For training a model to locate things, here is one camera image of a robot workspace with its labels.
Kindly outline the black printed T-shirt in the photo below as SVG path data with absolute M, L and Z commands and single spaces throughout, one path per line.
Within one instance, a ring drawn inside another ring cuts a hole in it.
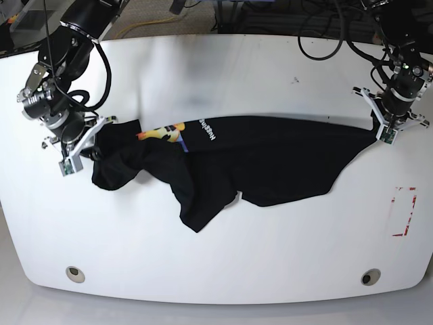
M 375 141 L 374 129 L 270 116 L 202 118 L 149 131 L 130 121 L 97 134 L 92 182 L 114 191 L 146 171 L 170 186 L 181 221 L 199 232 L 236 196 L 271 207 L 327 194 Z

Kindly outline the red tape rectangle marking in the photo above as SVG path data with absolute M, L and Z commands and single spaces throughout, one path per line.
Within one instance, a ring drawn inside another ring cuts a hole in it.
M 396 187 L 388 218 L 388 233 L 391 237 L 405 237 L 408 234 L 416 200 L 417 188 Z

